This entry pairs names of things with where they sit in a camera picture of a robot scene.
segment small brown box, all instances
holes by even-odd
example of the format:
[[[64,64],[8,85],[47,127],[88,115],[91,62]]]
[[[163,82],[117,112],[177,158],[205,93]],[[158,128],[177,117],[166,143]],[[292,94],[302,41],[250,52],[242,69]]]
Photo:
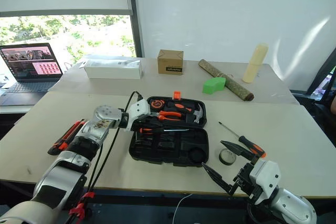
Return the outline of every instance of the small brown box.
[[[159,73],[182,74],[183,51],[160,50],[157,58]]]

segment laptop screen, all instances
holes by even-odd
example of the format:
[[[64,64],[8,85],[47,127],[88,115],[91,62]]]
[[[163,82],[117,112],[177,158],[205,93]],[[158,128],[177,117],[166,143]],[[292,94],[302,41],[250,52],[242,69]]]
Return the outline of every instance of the laptop screen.
[[[0,54],[16,80],[59,79],[59,64],[48,43],[0,46]]]

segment pliers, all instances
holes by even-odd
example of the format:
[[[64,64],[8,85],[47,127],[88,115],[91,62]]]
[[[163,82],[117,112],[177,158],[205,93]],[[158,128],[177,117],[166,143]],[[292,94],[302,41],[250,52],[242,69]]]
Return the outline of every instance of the pliers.
[[[167,115],[177,116],[180,119],[166,118],[165,116]],[[156,116],[157,119],[159,119],[160,121],[162,120],[180,121],[182,114],[175,111],[160,111],[159,113],[152,112],[149,116]]]

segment white cable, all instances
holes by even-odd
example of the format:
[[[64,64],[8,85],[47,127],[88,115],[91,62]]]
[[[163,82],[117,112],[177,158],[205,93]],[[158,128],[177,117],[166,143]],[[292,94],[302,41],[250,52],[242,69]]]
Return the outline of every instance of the white cable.
[[[176,211],[177,211],[177,209],[178,209],[178,206],[180,205],[180,203],[182,202],[182,200],[184,200],[184,199],[186,199],[187,197],[190,197],[190,196],[192,196],[192,194],[189,194],[189,195],[185,196],[184,198],[182,198],[182,199],[178,202],[178,204],[177,204],[177,206],[176,206],[176,209],[175,209],[175,212],[174,212],[174,217],[173,217],[173,223],[172,223],[172,224],[174,224],[175,215],[176,215]]]

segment laptop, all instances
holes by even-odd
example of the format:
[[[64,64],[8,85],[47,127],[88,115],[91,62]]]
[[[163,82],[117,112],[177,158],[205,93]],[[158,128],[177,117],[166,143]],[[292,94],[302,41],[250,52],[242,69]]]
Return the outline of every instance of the laptop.
[[[0,46],[16,83],[0,96],[1,106],[35,105],[62,76],[49,43]]]

